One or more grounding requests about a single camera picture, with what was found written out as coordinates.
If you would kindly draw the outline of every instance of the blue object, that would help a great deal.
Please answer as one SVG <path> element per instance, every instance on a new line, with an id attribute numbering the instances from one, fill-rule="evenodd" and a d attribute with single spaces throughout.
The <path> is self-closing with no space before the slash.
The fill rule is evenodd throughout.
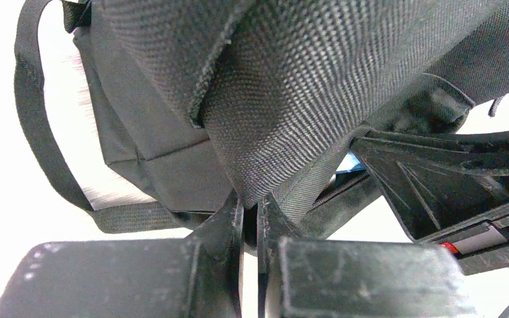
<path id="1" fill-rule="evenodd" d="M 360 161 L 356 158 L 356 156 L 349 152 L 344 157 L 340 166 L 337 168 L 337 174 L 347 174 L 349 172 L 366 170 L 366 168 L 360 163 Z"/>

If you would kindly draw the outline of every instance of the black strap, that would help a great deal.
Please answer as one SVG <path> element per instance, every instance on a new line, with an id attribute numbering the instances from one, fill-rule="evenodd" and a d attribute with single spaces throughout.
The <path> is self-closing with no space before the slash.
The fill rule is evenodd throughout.
<path id="1" fill-rule="evenodd" d="M 52 134 L 44 105 L 44 73 L 38 45 L 40 16 L 51 0 L 26 0 L 15 41 L 15 99 L 23 132 L 52 187 L 65 200 L 87 211 L 106 233 L 181 227 L 161 204 L 144 203 L 95 211 L 73 177 Z"/>

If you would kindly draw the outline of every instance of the white background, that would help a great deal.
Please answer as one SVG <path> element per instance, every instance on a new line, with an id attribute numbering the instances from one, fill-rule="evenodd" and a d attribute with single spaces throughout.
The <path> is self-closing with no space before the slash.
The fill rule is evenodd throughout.
<path id="1" fill-rule="evenodd" d="M 85 212 L 65 202 L 49 186 L 22 134 L 13 96 L 13 43 L 20 0 L 0 1 L 0 295 L 25 253 L 54 240 L 155 239 L 183 237 L 188 230 L 151 231 L 126 235 L 101 233 Z M 96 128 L 89 110 L 86 84 L 71 36 L 62 28 L 61 4 L 53 1 L 40 24 L 46 72 L 46 104 L 50 122 L 71 169 L 96 207 L 105 202 L 147 201 L 101 161 Z M 509 95 L 497 117 L 486 116 L 488 105 L 475 108 L 460 133 L 509 130 Z M 331 239 L 408 242 L 383 198 L 335 233 Z M 245 258 L 244 317 L 256 317 L 256 259 Z M 497 317 L 509 304 L 509 270 L 466 278 L 478 310 Z"/>

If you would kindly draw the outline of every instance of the red object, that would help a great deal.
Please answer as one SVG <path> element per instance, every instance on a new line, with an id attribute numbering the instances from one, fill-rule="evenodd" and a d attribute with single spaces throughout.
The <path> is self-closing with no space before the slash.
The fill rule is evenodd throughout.
<path id="1" fill-rule="evenodd" d="M 444 246 L 451 254 L 459 254 L 459 251 L 451 243 L 441 243 L 440 246 Z"/>

